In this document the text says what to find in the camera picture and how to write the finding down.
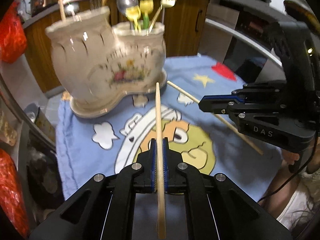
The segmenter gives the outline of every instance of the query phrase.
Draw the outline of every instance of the tablecloth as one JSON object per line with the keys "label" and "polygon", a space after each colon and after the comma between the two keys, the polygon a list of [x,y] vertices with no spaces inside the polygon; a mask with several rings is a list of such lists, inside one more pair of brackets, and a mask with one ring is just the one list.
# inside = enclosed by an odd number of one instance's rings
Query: tablecloth
{"label": "tablecloth", "polygon": [[[230,94],[244,84],[207,56],[167,58],[164,69],[168,80],[198,99]],[[169,147],[203,173],[226,174],[257,201],[281,165],[280,149],[251,138],[264,151],[261,156],[174,88],[167,86],[161,92],[163,136],[169,138]],[[156,136],[155,95],[126,96],[109,113],[95,119],[75,116],[69,102],[61,101],[56,133],[59,172],[67,199],[94,174],[119,173],[148,149]],[[132,239],[157,239],[156,203],[155,194],[137,195]],[[167,239],[188,239],[183,197],[166,195],[166,210]]]}

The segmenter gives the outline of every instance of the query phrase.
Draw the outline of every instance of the red print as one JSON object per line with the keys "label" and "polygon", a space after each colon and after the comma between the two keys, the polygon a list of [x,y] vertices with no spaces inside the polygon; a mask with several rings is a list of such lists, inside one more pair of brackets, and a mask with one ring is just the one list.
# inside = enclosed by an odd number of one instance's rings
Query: red print
{"label": "red print", "polygon": [[227,78],[229,80],[237,81],[237,78],[232,70],[230,70],[226,65],[223,65],[220,62],[217,62],[216,65],[211,67],[212,70],[217,72],[219,75]]}

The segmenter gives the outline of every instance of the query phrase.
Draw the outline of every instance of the metal spoon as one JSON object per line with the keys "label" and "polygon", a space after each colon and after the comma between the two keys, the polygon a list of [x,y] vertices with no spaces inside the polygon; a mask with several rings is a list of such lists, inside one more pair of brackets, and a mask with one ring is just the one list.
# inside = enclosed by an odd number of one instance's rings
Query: metal spoon
{"label": "metal spoon", "polygon": [[127,8],[139,5],[138,0],[117,0],[117,7],[119,12],[121,12],[124,16],[126,15]]}

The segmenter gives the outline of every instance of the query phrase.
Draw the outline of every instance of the plastic bag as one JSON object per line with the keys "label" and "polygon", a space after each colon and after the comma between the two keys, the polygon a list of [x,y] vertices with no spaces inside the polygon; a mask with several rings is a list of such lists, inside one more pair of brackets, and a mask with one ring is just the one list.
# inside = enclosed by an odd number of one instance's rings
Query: plastic bag
{"label": "plastic bag", "polygon": [[29,234],[29,226],[18,174],[11,157],[1,149],[0,206],[16,230],[26,238]]}
{"label": "plastic bag", "polygon": [[27,38],[17,14],[16,2],[13,2],[0,22],[0,47],[2,60],[15,62],[26,50]]}

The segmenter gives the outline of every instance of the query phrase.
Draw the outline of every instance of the kitchen cabinet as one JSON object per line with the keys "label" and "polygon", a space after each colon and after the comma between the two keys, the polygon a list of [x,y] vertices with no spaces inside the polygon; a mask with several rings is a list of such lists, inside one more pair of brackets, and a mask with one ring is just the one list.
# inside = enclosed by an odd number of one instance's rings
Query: kitchen cabinet
{"label": "kitchen cabinet", "polygon": [[[154,0],[154,10],[150,14],[150,19],[159,8],[160,1]],[[177,0],[174,7],[165,9],[164,39],[167,57],[197,54],[208,3],[209,0]],[[127,21],[127,18],[118,11],[116,0],[108,0],[107,5],[110,8],[109,22],[111,25]],[[80,1],[79,8],[80,11],[88,10],[89,0]],[[24,29],[28,42],[25,56],[44,93],[61,85],[51,61],[51,41],[45,35],[45,28],[59,20],[59,11],[54,11]]]}

